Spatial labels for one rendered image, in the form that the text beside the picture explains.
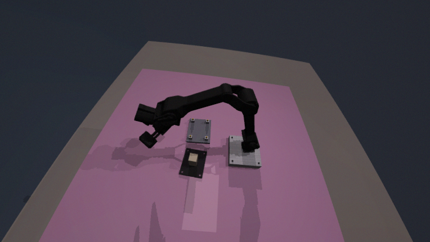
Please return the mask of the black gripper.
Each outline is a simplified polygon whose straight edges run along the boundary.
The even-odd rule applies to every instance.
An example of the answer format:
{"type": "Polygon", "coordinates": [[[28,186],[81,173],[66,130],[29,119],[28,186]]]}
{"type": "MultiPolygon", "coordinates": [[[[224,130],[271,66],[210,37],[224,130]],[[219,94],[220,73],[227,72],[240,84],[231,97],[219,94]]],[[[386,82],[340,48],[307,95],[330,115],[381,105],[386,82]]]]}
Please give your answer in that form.
{"type": "Polygon", "coordinates": [[[166,133],[166,131],[168,131],[169,129],[161,129],[158,127],[157,122],[154,123],[155,127],[153,127],[155,129],[155,132],[153,134],[150,134],[148,132],[144,132],[140,137],[139,140],[146,145],[147,148],[152,148],[154,146],[154,144],[157,142],[156,138],[161,134],[164,135],[166,133]],[[157,134],[158,133],[158,134],[157,134]],[[157,135],[156,135],[157,134],[157,135]],[[156,135],[156,136],[154,136],[156,135]],[[154,136],[154,137],[153,137],[154,136]]]}

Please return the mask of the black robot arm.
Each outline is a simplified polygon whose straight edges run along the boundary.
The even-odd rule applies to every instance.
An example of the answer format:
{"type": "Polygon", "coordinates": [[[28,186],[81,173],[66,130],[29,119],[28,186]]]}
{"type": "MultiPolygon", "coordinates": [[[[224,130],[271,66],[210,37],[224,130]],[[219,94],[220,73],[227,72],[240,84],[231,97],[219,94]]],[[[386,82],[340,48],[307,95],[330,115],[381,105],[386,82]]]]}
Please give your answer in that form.
{"type": "Polygon", "coordinates": [[[260,148],[254,132],[254,115],[258,111],[259,104],[254,91],[240,85],[232,86],[224,83],[189,96],[168,97],[157,103],[156,108],[139,104],[134,120],[143,122],[147,126],[153,125],[153,127],[157,122],[159,128],[166,130],[172,125],[179,126],[181,118],[188,112],[221,102],[230,104],[243,113],[245,123],[245,129],[241,130],[244,140],[241,142],[243,152],[250,153],[260,148]]]}

